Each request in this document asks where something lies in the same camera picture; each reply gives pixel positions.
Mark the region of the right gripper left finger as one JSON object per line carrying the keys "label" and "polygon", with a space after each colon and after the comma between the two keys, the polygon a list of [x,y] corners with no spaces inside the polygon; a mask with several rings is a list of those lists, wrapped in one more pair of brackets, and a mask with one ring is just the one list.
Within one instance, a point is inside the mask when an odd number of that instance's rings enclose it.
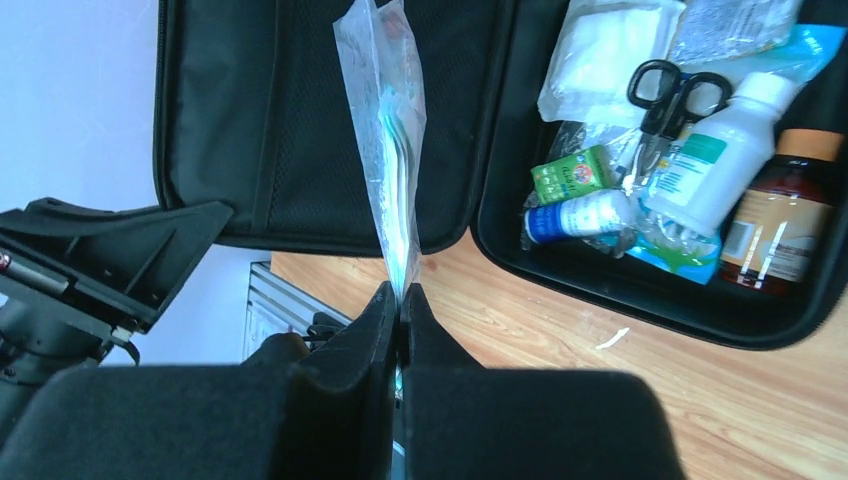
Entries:
{"label": "right gripper left finger", "polygon": [[386,479],[395,295],[321,347],[269,337],[238,365],[82,368],[35,396],[5,479]]}

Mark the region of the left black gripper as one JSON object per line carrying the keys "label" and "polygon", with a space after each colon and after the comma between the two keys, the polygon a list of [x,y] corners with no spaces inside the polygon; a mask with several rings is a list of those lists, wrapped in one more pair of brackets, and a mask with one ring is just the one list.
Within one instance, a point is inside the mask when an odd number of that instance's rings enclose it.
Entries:
{"label": "left black gripper", "polygon": [[160,319],[232,216],[219,201],[167,210],[54,198],[1,215],[1,368],[99,363]]}

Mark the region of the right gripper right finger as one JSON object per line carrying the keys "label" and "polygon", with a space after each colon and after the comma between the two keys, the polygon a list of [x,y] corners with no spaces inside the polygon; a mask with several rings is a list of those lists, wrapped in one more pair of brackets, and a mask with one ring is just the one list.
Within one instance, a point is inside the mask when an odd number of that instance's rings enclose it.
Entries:
{"label": "right gripper right finger", "polygon": [[400,313],[411,479],[681,479],[665,411],[640,377],[487,368],[437,321],[423,288]]}

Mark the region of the red black medicine kit case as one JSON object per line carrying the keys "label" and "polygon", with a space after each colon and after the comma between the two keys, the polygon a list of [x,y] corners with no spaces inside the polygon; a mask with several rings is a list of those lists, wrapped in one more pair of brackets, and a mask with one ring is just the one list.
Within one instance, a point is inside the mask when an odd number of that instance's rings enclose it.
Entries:
{"label": "red black medicine kit case", "polygon": [[[332,25],[346,1],[163,1],[153,171],[162,206],[218,200],[222,245],[376,257],[380,245]],[[499,267],[701,340],[773,350],[823,324],[847,285],[847,158],[802,282],[786,296],[705,286],[579,241],[523,251],[529,171],[554,139],[536,109],[563,1],[409,1],[427,126],[417,190],[421,248],[471,231]]]}

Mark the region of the blue labelled bandage roll bag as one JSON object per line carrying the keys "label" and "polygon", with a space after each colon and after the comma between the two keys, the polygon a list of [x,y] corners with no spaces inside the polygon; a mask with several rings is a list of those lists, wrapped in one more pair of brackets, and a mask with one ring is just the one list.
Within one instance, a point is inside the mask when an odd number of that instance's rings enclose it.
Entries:
{"label": "blue labelled bandage roll bag", "polygon": [[611,251],[634,236],[643,211],[640,201],[619,189],[601,189],[564,201],[529,208],[523,214],[521,248],[582,240]]}

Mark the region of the small green medicine box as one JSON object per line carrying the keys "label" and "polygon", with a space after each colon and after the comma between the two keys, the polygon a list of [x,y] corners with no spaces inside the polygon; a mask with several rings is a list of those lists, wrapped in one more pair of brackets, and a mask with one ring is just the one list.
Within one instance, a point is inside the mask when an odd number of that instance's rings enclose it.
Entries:
{"label": "small green medicine box", "polygon": [[549,205],[611,188],[608,159],[601,146],[558,158],[531,170],[539,205]]}

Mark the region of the teal blister pack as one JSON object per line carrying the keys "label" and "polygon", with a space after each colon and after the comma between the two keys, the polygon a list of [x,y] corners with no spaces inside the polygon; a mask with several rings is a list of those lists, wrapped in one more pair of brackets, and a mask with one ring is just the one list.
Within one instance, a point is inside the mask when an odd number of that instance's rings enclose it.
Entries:
{"label": "teal blister pack", "polygon": [[372,216],[401,303],[420,272],[415,201],[427,114],[417,42],[401,1],[355,1],[333,30]]}

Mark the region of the black handled scissors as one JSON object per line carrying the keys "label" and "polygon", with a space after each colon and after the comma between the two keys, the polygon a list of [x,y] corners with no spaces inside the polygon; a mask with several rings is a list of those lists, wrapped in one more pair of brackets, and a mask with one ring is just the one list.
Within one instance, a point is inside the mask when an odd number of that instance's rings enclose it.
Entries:
{"label": "black handled scissors", "polygon": [[718,90],[712,108],[724,109],[733,93],[730,81],[713,72],[684,73],[672,62],[652,59],[640,64],[628,84],[628,101],[645,111],[639,125],[641,138],[633,155],[630,170],[621,181],[626,194],[647,185],[654,168],[665,156],[688,123],[706,118],[688,107],[689,97],[701,86]]}

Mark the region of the white gauze packet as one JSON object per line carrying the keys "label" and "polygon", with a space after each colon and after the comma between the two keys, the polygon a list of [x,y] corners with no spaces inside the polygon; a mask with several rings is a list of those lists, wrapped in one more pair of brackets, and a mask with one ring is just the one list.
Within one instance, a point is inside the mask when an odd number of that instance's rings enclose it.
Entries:
{"label": "white gauze packet", "polygon": [[545,122],[634,128],[643,110],[627,98],[642,63],[668,54],[682,1],[571,1],[537,100]]}

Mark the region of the clear bag of swabs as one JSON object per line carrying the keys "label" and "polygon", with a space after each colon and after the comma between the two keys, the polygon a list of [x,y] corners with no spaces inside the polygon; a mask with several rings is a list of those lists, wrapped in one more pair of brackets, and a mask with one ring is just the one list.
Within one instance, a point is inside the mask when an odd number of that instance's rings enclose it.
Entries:
{"label": "clear bag of swabs", "polygon": [[694,0],[685,10],[668,59],[693,65],[757,54],[786,43],[798,0]]}

